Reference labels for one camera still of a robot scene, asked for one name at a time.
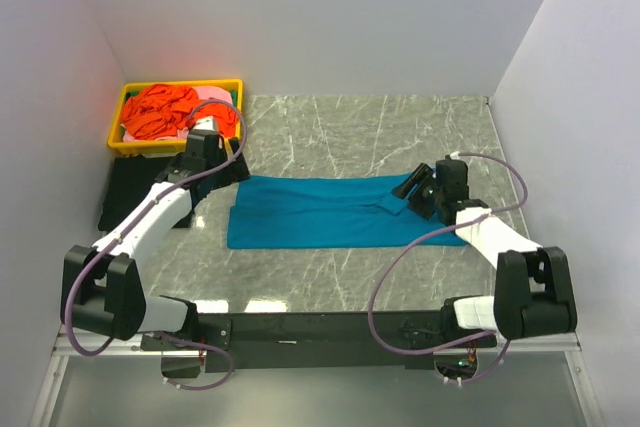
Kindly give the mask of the teal t shirt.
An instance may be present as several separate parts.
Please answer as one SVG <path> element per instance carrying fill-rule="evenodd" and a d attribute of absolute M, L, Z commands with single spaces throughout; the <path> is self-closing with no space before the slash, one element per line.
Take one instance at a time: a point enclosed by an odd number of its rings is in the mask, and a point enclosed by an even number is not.
<path fill-rule="evenodd" d="M 249 249 L 403 247 L 443 227 L 392 195 L 406 173 L 365 178 L 254 175 L 239 184 L 227 246 Z"/>

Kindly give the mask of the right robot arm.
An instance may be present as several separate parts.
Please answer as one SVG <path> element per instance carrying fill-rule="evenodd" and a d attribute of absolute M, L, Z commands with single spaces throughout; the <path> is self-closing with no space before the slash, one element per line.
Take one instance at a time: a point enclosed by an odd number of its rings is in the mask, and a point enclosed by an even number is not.
<path fill-rule="evenodd" d="M 573 333 L 578 324 L 568 258 L 501 221 L 488 204 L 470 196 L 468 165 L 453 153 L 433 168 L 421 164 L 392 194 L 419 216 L 436 217 L 496 269 L 494 294 L 456 298 L 439 321 L 444 342 L 460 346 L 474 330 L 507 340 Z"/>

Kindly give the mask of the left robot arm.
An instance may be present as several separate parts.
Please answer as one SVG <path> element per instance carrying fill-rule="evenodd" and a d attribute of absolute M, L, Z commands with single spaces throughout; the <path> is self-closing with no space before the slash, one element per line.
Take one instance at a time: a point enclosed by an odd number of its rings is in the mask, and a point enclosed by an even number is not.
<path fill-rule="evenodd" d="M 244 145 L 212 130 L 191 131 L 185 151 L 168 159 L 146 196 L 113 231 L 66 253 L 61 321 L 68 333 L 81 329 L 108 340 L 128 340 L 164 332 L 179 349 L 197 342 L 195 303 L 147 296 L 139 270 L 166 234 L 212 191 L 249 179 Z"/>

